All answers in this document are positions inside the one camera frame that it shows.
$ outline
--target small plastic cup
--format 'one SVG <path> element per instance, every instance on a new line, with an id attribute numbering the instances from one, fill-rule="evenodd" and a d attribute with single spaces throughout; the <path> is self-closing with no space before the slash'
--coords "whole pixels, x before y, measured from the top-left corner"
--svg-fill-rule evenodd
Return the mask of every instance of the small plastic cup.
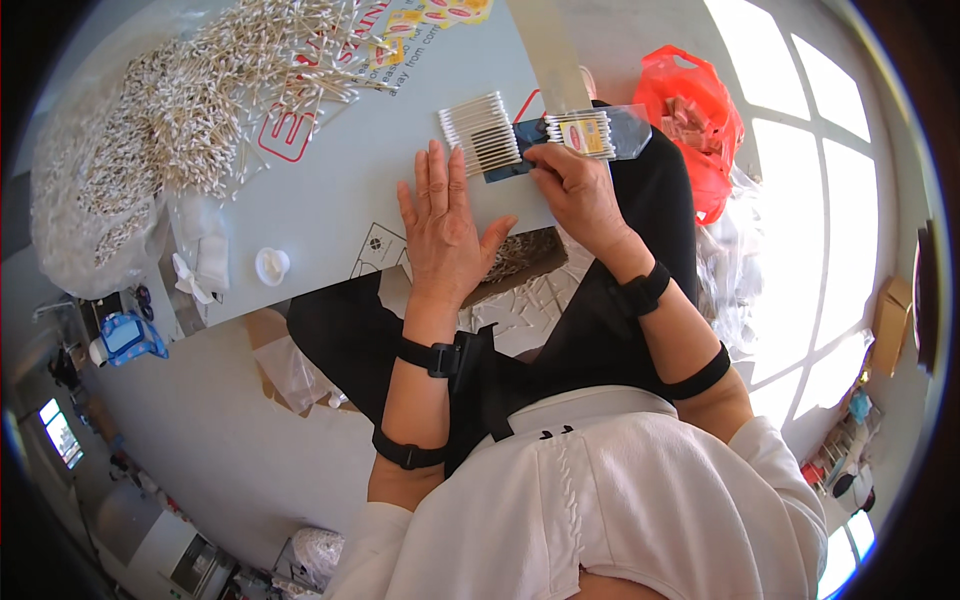
<path id="1" fill-rule="evenodd" d="M 253 266 L 261 281 L 270 287 L 276 287 L 283 281 L 287 271 L 290 271 L 290 257 L 283 250 L 264 248 L 256 254 Z"/>

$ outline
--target left hand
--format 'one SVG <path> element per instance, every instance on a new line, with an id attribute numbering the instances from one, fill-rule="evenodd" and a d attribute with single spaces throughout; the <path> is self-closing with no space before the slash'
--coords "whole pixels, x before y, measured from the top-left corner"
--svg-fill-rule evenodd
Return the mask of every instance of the left hand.
<path id="1" fill-rule="evenodd" d="M 496 251 L 517 217 L 500 217 L 478 238 L 470 213 L 463 150 L 454 148 L 449 163 L 444 164 L 440 142 L 430 140 L 429 149 L 429 153 L 417 152 L 414 162 L 416 199 L 406 181 L 396 184 L 414 275 L 410 300 L 456 311 L 493 266 Z"/>

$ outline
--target red plastic bag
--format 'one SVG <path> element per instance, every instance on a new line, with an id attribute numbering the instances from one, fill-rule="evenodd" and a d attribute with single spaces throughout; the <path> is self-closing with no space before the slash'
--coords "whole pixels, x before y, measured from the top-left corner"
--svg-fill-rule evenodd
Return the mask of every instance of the red plastic bag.
<path id="1" fill-rule="evenodd" d="M 681 66 L 676 57 L 694 66 Z M 651 125 L 684 153 L 697 225 L 709 225 L 720 218 L 732 190 L 730 173 L 743 143 L 743 121 L 709 62 L 667 44 L 640 63 L 634 104 L 645 105 Z"/>

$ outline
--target white sweater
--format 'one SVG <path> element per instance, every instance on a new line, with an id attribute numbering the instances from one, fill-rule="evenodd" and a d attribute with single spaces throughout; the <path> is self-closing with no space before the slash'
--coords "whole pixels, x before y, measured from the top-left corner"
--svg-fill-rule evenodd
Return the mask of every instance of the white sweater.
<path id="1" fill-rule="evenodd" d="M 614 386 L 523 413 L 414 513 L 366 504 L 324 597 L 561 599 L 580 565 L 670 599 L 816 597 L 823 507 L 767 419 L 727 445 Z"/>

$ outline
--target hand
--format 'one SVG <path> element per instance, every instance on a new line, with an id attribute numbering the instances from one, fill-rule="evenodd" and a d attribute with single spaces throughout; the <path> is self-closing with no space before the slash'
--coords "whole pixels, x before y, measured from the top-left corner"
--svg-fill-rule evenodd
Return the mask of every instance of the hand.
<path id="1" fill-rule="evenodd" d="M 429 148 L 429 154 L 417 152 L 414 162 L 416 199 L 406 181 L 396 184 L 414 274 L 410 300 L 456 310 L 493 266 L 496 251 L 517 218 L 500 217 L 478 239 L 470 213 L 463 150 L 454 148 L 444 165 L 440 142 L 430 140 Z"/>
<path id="2" fill-rule="evenodd" d="M 561 227 L 601 262 L 637 239 L 620 214 L 604 163 L 553 143 L 534 146 L 523 157 L 536 163 L 530 177 Z"/>

